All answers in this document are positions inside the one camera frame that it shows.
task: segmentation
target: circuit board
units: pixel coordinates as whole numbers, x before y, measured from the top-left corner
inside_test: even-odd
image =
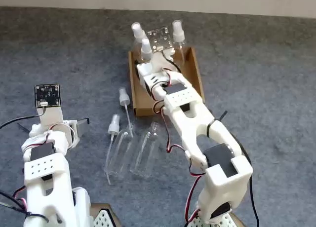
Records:
[[[168,48],[172,48],[172,40],[168,27],[161,27],[147,32],[153,53],[160,52]]]
[[[41,102],[48,102],[47,107],[61,106],[59,84],[36,85],[34,96],[36,108],[41,107]]]

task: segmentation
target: white plastic bracket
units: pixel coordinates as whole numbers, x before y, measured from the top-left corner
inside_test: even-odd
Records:
[[[41,178],[53,175],[44,182]],[[79,227],[74,207],[68,162],[61,153],[25,162],[25,186],[27,189],[28,211],[45,215],[50,225],[58,225],[57,215],[65,227]],[[47,189],[53,188],[46,195]],[[24,227],[45,226],[45,220],[39,217],[25,219]]]

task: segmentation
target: cable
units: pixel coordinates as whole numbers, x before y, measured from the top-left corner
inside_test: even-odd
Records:
[[[20,187],[19,189],[17,189],[17,190],[13,193],[12,197],[13,197],[13,198],[16,198],[16,195],[17,195],[19,192],[23,191],[24,189],[25,189],[25,185],[23,185],[22,187]]]
[[[49,222],[49,219],[44,216],[44,215],[41,215],[41,214],[35,214],[35,213],[32,213],[32,212],[27,212],[26,211],[26,200],[24,198],[21,198],[21,201],[23,202],[23,205],[21,203],[18,202],[17,199],[14,199],[13,197],[11,197],[9,194],[5,193],[4,191],[0,190],[0,194],[4,197],[6,197],[7,199],[13,201],[15,204],[18,205],[19,208],[15,207],[15,206],[11,206],[9,204],[6,204],[4,202],[0,202],[0,205],[1,206],[4,206],[4,207],[7,207],[7,208],[10,208],[14,211],[17,211],[17,212],[20,212],[20,213],[23,213],[25,214],[26,218],[27,217],[30,217],[30,216],[35,216],[35,217],[41,217],[43,218],[44,220],[46,220],[47,222]]]
[[[30,212],[30,211],[25,212],[25,215],[26,215],[26,218],[27,218],[27,217],[30,217],[30,216],[41,217],[41,218],[43,218],[44,220],[46,220],[47,223],[49,223],[49,219],[48,219],[46,216],[44,216],[44,215],[32,213],[32,212]]]
[[[175,64],[174,62],[172,62],[171,60],[167,59],[167,58],[166,58],[166,55],[164,54],[163,51],[161,51],[161,53],[162,53],[162,56],[165,58],[165,60],[166,60],[168,63],[172,64],[172,65],[178,70],[178,72],[181,73],[181,70],[180,70],[179,66],[178,66],[177,64]]]
[[[43,108],[43,113],[38,114],[38,115],[32,115],[32,116],[25,116],[25,117],[17,117],[14,118],[8,122],[5,122],[4,124],[0,125],[0,129],[4,128],[5,126],[9,125],[10,123],[16,122],[16,121],[20,121],[20,120],[24,120],[24,119],[29,119],[29,118],[34,118],[34,117],[40,117],[42,115],[44,115],[44,113],[46,112],[46,107],[42,107]]]
[[[21,209],[24,208],[24,206],[18,202],[15,198],[13,198],[12,196],[10,196],[9,194],[7,194],[6,192],[0,190],[0,195],[6,197],[7,199],[9,199],[10,201],[13,201],[18,207],[20,207]]]
[[[73,134],[73,136],[74,136],[73,141],[76,139],[76,133],[75,133],[74,129],[73,129],[71,126],[69,126],[69,125],[67,125],[67,124],[64,124],[64,123],[62,123],[62,122],[58,122],[58,123],[55,123],[54,125],[51,125],[51,127],[49,128],[49,130],[52,130],[56,125],[64,125],[64,126],[68,127],[68,128],[71,130],[71,132],[72,132],[72,134]],[[70,148],[73,146],[73,144],[74,144],[73,141],[72,141],[71,145],[68,146],[68,149],[70,149]]]
[[[14,211],[18,211],[18,212],[21,212],[21,213],[25,213],[24,210],[19,209],[19,208],[16,208],[15,206],[11,206],[11,205],[6,204],[6,203],[4,203],[4,202],[0,202],[0,206],[4,206],[4,207],[10,208],[10,209],[12,209],[12,210],[14,210]]]
[[[188,219],[188,223],[190,223],[192,220],[194,220],[194,218],[198,215],[199,211],[200,211],[200,209],[196,209],[195,211],[193,211],[192,215]]]
[[[246,156],[246,159],[248,160],[250,165],[252,165],[250,157],[249,157],[247,151],[245,150],[245,148],[243,147],[243,145],[241,144],[241,142],[237,139],[237,137],[233,133],[231,133],[231,135],[236,140],[238,145],[240,146],[241,151]],[[253,213],[255,214],[255,217],[256,217],[257,227],[259,227],[259,224],[260,224],[259,217],[258,217],[258,214],[257,214],[257,210],[256,210],[256,207],[255,207],[255,202],[254,202],[254,198],[253,198],[252,175],[250,176],[250,180],[249,180],[249,190],[250,190],[250,199],[251,199],[251,205],[252,205]]]
[[[170,142],[170,133],[169,133],[169,129],[168,129],[168,126],[167,126],[167,123],[166,123],[166,119],[165,119],[165,117],[164,117],[164,115],[163,115],[163,112],[162,112],[163,107],[164,107],[164,106],[162,106],[162,107],[160,108],[159,114],[161,115],[161,117],[162,117],[162,119],[163,119],[164,127],[165,127],[166,132],[167,132],[166,151],[167,151],[167,153],[170,153],[170,152],[172,151],[172,148],[177,147],[177,148],[179,148],[179,149],[181,149],[182,151],[185,152],[184,148],[183,148],[182,146],[180,146],[180,145],[173,144],[173,145],[170,146],[170,143],[171,143],[171,142]]]
[[[163,102],[163,100],[158,100],[158,101],[156,101],[155,103],[154,103],[154,105],[153,105],[153,112],[155,113],[155,114],[159,114],[160,113],[160,109],[158,110],[158,111],[156,111],[156,106],[159,104],[159,103],[161,103],[161,102]]]
[[[155,99],[155,97],[154,97],[154,95],[153,95],[153,88],[156,86],[156,85],[158,85],[159,83],[166,83],[167,85],[169,84],[169,82],[168,81],[166,81],[166,80],[161,80],[161,81],[157,81],[156,83],[154,83],[153,85],[152,85],[152,87],[151,87],[151,89],[150,89],[150,96],[153,98],[153,100],[155,100],[155,101],[157,101],[156,99]]]
[[[22,201],[23,206],[24,206],[24,210],[26,211],[26,210],[28,209],[28,206],[27,206],[27,204],[26,204],[26,200],[25,200],[24,198],[19,198],[19,199],[17,199],[17,200]]]
[[[200,176],[197,176],[197,178],[195,179],[190,191],[189,191],[189,195],[188,195],[188,198],[187,198],[187,202],[186,202],[186,207],[185,207],[185,211],[184,211],[184,218],[186,220],[186,222],[188,223],[188,214],[189,214],[189,208],[190,208],[190,202],[191,202],[191,198],[192,198],[192,194],[193,194],[193,191],[199,181],[199,179],[202,177],[202,175]]]
[[[204,175],[204,174],[205,174],[205,172],[204,172],[204,173],[200,173],[200,174],[193,173],[193,172],[191,171],[191,166],[192,166],[192,160],[190,159],[189,172],[190,172],[190,174],[191,174],[192,176],[201,176],[201,175]]]

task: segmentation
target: perforated plate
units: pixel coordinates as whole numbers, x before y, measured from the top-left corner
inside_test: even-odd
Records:
[[[164,104],[170,112],[178,106],[185,105],[192,101],[202,102],[200,95],[192,87],[166,95]]]
[[[94,220],[94,227],[116,227],[107,210],[101,210]]]
[[[229,214],[223,216],[223,220],[219,224],[205,224],[197,217],[188,224],[188,227],[237,227]]]
[[[172,40],[168,27],[161,27],[147,32],[153,53],[172,48]]]

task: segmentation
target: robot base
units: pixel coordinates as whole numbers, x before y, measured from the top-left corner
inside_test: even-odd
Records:
[[[233,213],[223,216],[219,224],[204,224],[199,217],[196,217],[188,224],[188,227],[245,227],[245,225]]]

